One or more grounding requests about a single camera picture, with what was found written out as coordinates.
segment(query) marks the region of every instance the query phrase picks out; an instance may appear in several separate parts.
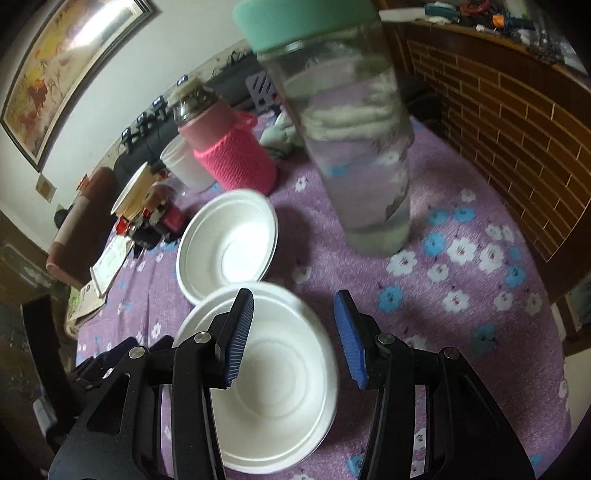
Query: mint green bottle cap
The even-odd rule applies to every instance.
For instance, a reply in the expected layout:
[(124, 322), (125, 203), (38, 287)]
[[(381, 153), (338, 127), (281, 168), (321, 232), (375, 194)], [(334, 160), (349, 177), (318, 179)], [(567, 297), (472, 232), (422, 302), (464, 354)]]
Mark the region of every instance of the mint green bottle cap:
[(377, 17), (369, 0), (242, 0), (232, 12), (255, 53)]

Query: metal screw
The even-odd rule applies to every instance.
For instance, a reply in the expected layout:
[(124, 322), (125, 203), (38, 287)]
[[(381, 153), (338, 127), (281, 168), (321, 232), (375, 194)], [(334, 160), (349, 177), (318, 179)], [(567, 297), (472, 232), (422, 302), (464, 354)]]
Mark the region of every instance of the metal screw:
[(460, 352), (458, 352), (454, 347), (448, 346), (443, 349), (443, 355), (445, 355), (450, 360), (457, 360), (460, 358)]
[(396, 341), (396, 337), (391, 333), (380, 333), (378, 335), (378, 342), (382, 345), (392, 345)]
[(140, 358), (142, 356), (144, 356), (145, 353), (145, 349), (142, 346), (134, 346), (130, 351), (129, 351), (129, 358)]
[(207, 343), (212, 339), (212, 336), (207, 332), (199, 332), (193, 338), (195, 343)]

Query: foam plate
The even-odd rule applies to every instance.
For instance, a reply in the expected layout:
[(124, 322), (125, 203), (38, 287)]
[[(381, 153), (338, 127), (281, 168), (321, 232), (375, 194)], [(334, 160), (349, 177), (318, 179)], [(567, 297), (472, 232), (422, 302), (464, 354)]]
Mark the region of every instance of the foam plate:
[(273, 205), (258, 192), (234, 190), (213, 199), (181, 239), (181, 291), (197, 305), (218, 288), (261, 280), (271, 265), (278, 231)]
[(318, 317), (298, 297), (266, 282), (229, 286), (195, 307), (174, 346), (228, 312), (241, 287), (254, 316), (240, 373), (211, 390), (222, 460), (244, 473), (273, 473), (301, 462), (322, 442), (336, 413), (335, 353)]

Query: wall socket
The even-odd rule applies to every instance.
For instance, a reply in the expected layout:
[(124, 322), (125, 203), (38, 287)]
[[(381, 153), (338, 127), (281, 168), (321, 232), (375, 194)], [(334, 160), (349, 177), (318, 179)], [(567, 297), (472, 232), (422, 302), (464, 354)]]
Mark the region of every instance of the wall socket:
[(42, 174), (39, 175), (39, 179), (37, 180), (35, 190), (38, 191), (39, 194), (43, 198), (45, 198), (45, 200), (47, 200), (49, 203), (51, 203), (51, 201), (53, 200), (53, 196), (56, 193), (56, 188)]

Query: picture frame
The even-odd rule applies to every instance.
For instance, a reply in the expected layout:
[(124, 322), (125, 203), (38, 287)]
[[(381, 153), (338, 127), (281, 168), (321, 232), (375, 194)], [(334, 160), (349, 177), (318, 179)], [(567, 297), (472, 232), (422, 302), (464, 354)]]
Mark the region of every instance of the picture frame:
[(52, 10), (19, 65), (0, 116), (38, 172), (86, 86), (155, 13), (150, 0), (62, 0)]

